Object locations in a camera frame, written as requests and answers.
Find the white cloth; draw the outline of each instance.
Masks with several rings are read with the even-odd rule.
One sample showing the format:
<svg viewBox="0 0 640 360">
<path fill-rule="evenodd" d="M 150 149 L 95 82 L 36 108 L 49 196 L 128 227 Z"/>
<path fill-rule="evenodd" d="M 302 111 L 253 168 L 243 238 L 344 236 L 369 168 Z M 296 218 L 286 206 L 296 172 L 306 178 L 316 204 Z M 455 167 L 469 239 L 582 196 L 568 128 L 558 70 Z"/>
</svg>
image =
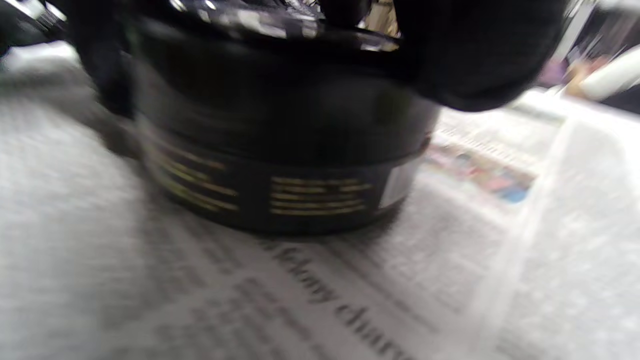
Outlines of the white cloth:
<svg viewBox="0 0 640 360">
<path fill-rule="evenodd" d="M 589 75 L 580 89 L 600 101 L 640 83 L 640 46 L 636 46 Z"/>
</svg>

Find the person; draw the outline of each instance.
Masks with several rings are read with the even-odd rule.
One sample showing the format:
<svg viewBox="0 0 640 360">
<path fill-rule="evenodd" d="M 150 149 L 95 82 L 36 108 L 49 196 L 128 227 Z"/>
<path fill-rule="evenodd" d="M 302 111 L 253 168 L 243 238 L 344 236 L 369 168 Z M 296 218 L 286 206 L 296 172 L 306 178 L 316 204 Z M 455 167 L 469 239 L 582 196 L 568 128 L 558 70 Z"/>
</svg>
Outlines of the person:
<svg viewBox="0 0 640 360">
<path fill-rule="evenodd" d="M 640 85 L 640 45 L 611 62 L 600 57 L 591 63 L 576 63 L 569 69 L 569 77 L 566 95 L 604 104 L 609 98 L 620 98 L 627 90 Z"/>
</svg>

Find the black container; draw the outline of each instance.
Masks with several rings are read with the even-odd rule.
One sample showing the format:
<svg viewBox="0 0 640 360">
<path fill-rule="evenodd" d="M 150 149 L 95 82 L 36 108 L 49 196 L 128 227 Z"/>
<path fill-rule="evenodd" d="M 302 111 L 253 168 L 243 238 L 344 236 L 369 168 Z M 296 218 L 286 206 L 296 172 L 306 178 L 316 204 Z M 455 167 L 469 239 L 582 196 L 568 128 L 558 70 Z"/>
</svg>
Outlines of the black container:
<svg viewBox="0 0 640 360">
<path fill-rule="evenodd" d="M 394 39 L 278 10 L 151 3 L 132 22 L 137 119 L 172 199 L 279 234 L 398 207 L 439 106 L 400 80 Z"/>
</svg>

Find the white label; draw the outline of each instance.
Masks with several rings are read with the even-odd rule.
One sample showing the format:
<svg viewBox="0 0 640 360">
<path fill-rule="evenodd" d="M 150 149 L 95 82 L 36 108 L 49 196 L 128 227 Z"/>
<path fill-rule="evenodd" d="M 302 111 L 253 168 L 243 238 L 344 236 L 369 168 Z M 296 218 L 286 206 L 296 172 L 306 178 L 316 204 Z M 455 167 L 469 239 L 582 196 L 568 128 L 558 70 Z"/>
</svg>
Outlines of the white label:
<svg viewBox="0 0 640 360">
<path fill-rule="evenodd" d="M 391 170 L 385 185 L 385 192 L 382 193 L 382 199 L 380 199 L 380 206 L 378 206 L 380 209 L 386 208 L 409 193 L 415 172 L 421 163 L 422 156 Z"/>
</svg>

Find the newspaper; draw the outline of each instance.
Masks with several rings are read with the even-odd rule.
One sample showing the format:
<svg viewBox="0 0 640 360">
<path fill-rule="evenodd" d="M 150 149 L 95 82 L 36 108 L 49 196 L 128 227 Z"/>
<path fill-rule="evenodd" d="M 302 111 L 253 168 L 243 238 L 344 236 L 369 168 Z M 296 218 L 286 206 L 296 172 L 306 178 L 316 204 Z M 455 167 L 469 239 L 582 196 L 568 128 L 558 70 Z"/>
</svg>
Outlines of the newspaper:
<svg viewBox="0 0 640 360">
<path fill-rule="evenodd" d="M 447 110 L 396 217 L 274 238 L 170 204 L 44 92 L 0 99 L 1 359 L 640 354 L 637 126 Z"/>
</svg>

